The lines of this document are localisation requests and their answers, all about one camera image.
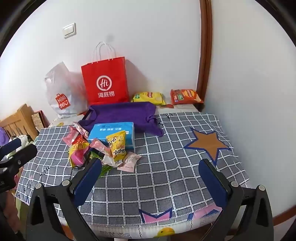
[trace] blue tissue package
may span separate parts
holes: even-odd
[[[119,131],[126,131],[126,149],[135,148],[135,130],[133,122],[117,122],[117,123],[104,123],[95,124],[89,134],[89,143],[95,138],[99,139],[104,145],[109,146],[106,136],[114,134]]]

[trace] silver screw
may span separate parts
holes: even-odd
[[[36,189],[41,188],[41,183],[37,183],[36,186],[35,186],[35,188],[36,188]]]
[[[70,184],[70,181],[69,180],[64,180],[62,182],[62,185],[65,187],[65,186],[68,186]]]
[[[264,187],[263,185],[259,185],[259,189],[260,189],[261,191],[265,191],[265,187]]]
[[[235,181],[231,182],[231,186],[233,186],[234,188],[237,188],[239,186],[239,184]]]

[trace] orange star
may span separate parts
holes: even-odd
[[[205,134],[192,128],[192,133],[194,134],[196,139],[184,146],[184,148],[206,151],[215,165],[217,164],[219,150],[231,150],[228,146],[226,146],[222,141],[219,140],[216,131]]]

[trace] gray checkered tablecloth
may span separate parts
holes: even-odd
[[[135,173],[110,170],[99,178],[84,205],[79,207],[90,224],[132,226],[143,224],[139,211],[159,215],[172,208],[172,218],[157,224],[175,223],[213,203],[199,173],[198,163],[209,158],[205,151],[184,149],[194,139],[190,128],[204,133],[216,131],[231,150],[219,150],[217,169],[229,181],[246,186],[249,180],[216,116],[200,112],[156,115],[164,135],[135,134],[135,152],[141,155]],[[42,129],[36,146],[38,154],[24,166],[16,197],[29,203],[38,182],[59,185],[78,171],[68,163],[68,147],[62,138],[68,126]],[[59,205],[56,210],[63,217]]]

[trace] orange chip bag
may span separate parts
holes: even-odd
[[[194,90],[171,90],[170,97],[173,105],[203,103]]]

